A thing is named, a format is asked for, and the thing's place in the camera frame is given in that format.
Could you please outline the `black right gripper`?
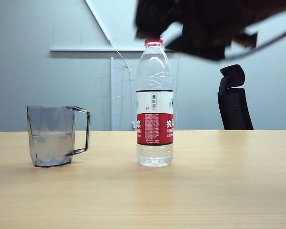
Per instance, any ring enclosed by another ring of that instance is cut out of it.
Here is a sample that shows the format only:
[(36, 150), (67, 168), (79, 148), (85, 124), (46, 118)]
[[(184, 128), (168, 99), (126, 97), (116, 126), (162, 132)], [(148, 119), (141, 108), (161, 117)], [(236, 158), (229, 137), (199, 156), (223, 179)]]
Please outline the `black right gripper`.
[(182, 33), (167, 48), (212, 61), (225, 58), (232, 42), (254, 49), (257, 33), (248, 34), (241, 5), (235, 0), (140, 0), (137, 3), (136, 37), (159, 39), (178, 22)]

